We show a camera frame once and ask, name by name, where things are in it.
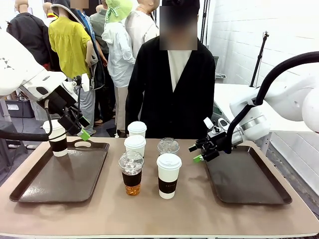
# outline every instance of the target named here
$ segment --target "white cup lid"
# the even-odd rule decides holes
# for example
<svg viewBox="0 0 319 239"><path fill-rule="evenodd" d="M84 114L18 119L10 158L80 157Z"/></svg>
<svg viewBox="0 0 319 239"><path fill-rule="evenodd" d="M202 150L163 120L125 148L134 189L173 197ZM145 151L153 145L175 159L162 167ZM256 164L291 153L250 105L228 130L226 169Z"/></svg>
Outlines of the white cup lid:
<svg viewBox="0 0 319 239"><path fill-rule="evenodd" d="M146 131L148 128L146 127L146 124L141 121L135 121L133 123L130 123L128 126L129 132L132 133L140 133Z"/></svg>
<svg viewBox="0 0 319 239"><path fill-rule="evenodd" d="M146 145L146 139L142 135L132 135L124 140L125 147L141 148Z"/></svg>
<svg viewBox="0 0 319 239"><path fill-rule="evenodd" d="M60 125L60 123L58 122L57 119L51 120L51 122L52 122L52 129L63 128L63 126ZM44 128L44 129L50 129L50 123L49 123L49 121L44 122L43 128Z"/></svg>
<svg viewBox="0 0 319 239"><path fill-rule="evenodd" d="M158 157L156 163L167 170L179 169L182 165L180 157L173 153L165 153Z"/></svg>

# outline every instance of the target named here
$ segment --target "amber liquid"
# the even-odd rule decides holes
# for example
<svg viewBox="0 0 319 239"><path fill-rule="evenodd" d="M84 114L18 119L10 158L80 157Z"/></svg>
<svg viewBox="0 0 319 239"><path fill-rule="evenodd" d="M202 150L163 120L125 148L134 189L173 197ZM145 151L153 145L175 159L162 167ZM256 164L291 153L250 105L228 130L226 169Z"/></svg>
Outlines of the amber liquid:
<svg viewBox="0 0 319 239"><path fill-rule="evenodd" d="M136 196L140 193L141 189L141 184L134 186L134 187L129 187L125 185L126 193L130 196Z"/></svg>

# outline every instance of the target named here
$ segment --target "mannequin hand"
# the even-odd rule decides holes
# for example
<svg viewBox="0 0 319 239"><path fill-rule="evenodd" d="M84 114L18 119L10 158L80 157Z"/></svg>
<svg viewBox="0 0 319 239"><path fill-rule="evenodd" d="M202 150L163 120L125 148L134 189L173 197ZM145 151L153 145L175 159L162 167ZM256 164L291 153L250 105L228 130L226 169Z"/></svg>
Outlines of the mannequin hand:
<svg viewBox="0 0 319 239"><path fill-rule="evenodd" d="M91 61L90 61L90 60L85 59L85 62L86 62L86 64L87 64L89 67L91 67Z"/></svg>
<svg viewBox="0 0 319 239"><path fill-rule="evenodd" d="M104 56L101 57L101 60L102 60L103 66L107 67L108 66L108 60Z"/></svg>

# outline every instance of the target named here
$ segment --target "tray rim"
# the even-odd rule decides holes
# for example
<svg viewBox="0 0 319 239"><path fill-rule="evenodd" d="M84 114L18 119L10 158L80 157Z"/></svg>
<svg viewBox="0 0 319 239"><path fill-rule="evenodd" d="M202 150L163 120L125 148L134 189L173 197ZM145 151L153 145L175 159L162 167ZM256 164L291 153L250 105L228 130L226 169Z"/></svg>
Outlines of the tray rim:
<svg viewBox="0 0 319 239"><path fill-rule="evenodd" d="M108 151L109 151L109 148L110 148L110 144L107 143L107 142L94 142L94 141L90 141L90 140L87 140L87 141L83 141L82 139L77 139L77 140L74 140L74 141L67 141L67 144L68 144L68 147L69 145L71 144L71 147L75 147L75 148L78 148L78 149L88 149L90 147L86 147L86 146L79 146L79 147L76 147L75 144L78 143L78 142L88 142L91 144L90 147L92 147L92 145L105 145L103 148L105 153L103 155L103 161L101 163L101 166L99 168L99 173L94 181L94 186L90 192L90 195L87 199L84 199L84 200L81 200L81 201L20 201L20 198L21 198L21 195L19 197L18 200L16 199L13 199L13 193L18 190L18 187L21 186L22 182L25 180L26 177L28 177L28 175L30 174L31 170L34 169L37 164L41 161L41 159L43 158L43 156L45 154L52 154L53 155L53 152L51 150L51 147L48 147L46 151L43 152L42 156L39 157L39 159L37 160L37 162L30 168L30 170L28 171L28 173L23 177L23 179L18 183L18 185L14 188L14 190L10 193L9 195L9 199L10 201L12 202L15 202L15 203L23 203L23 204L74 204L74 203L83 203L83 202L86 202L88 201L90 198L92 198L93 196L93 193L94 193L94 190L96 188L96 185L97 185L97 182L100 178L100 175L101 175L101 172L102 172L102 169L103 169L103 166L104 166L104 163L105 163L105 160L106 160L106 157L108 155ZM32 181L37 177L37 175L39 174L39 172L32 178L32 180L30 181L30 183L25 186L25 190L24 192L26 191L26 189L30 186L30 184L32 183Z"/></svg>
<svg viewBox="0 0 319 239"><path fill-rule="evenodd" d="M277 183L280 185L280 187L282 188L282 190L289 196L289 201L287 201L287 202L285 202L284 201L284 199L283 199L283 203L240 203L240 202L230 202L230 201L227 201L227 200L224 200L224 199L222 199L221 197L220 197L220 194L219 194L219 191L216 189L216 187L215 187L215 183L214 183L214 181L212 180L212 178L211 178L211 175L210 175L210 172L209 172L209 169L208 169L208 166L207 166L207 162L206 162L206 164L205 164L205 167L206 167L206 169L207 169L207 176L209 177L209 181L213 184L213 186L214 186L214 188L212 189L214 192L215 192L215 195L217 196L217 198L221 201L221 202L223 202L223 203L227 203L227 204L233 204L233 205L255 205L255 206L280 206L280 205L288 205L288 204L290 204L290 203L292 203L293 202L293 199L292 199L292 197L291 197L291 195L288 193L288 191L284 188L284 186L282 185L282 183L278 180L278 178L275 176L275 174L270 170L270 168L268 167L268 165L265 163L265 161L264 161L264 159L263 159L263 157L264 158L266 158L266 159L268 159L261 151L260 151L260 149L256 146L256 145L254 145L254 143L252 142L252 141L245 141L244 142L245 143L245 145L242 145L242 144L240 144L240 145L238 145L237 146L237 148L249 148L249 149L252 149L257 155L258 155L258 157L259 157L259 162L260 163L262 163L264 166L265 166L265 169L267 170L267 171L269 171L269 173L270 173L270 175L272 176L272 178L274 179L274 180L276 180L277 181Z"/></svg>

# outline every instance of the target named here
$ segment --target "green hat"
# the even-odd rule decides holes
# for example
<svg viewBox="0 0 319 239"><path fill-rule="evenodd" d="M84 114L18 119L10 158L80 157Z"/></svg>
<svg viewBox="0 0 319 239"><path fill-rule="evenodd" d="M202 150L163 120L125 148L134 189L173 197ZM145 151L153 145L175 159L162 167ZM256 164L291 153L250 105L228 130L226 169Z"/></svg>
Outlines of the green hat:
<svg viewBox="0 0 319 239"><path fill-rule="evenodd" d="M108 5L106 23L122 21L128 17L133 7L132 0L106 0L106 4Z"/></svg>

